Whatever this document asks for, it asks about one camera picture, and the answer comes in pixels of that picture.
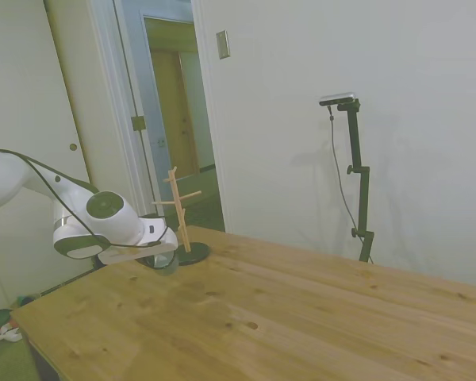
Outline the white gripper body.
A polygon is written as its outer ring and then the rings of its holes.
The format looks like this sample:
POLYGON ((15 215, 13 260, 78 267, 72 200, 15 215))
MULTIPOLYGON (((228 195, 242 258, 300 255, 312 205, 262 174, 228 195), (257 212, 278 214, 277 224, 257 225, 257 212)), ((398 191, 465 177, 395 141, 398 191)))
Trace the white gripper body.
POLYGON ((161 242, 153 246, 141 248, 116 248, 111 247, 98 254, 98 259, 105 265, 118 264, 130 260, 141 260, 154 256, 156 266, 167 266, 175 256, 178 242, 161 242))

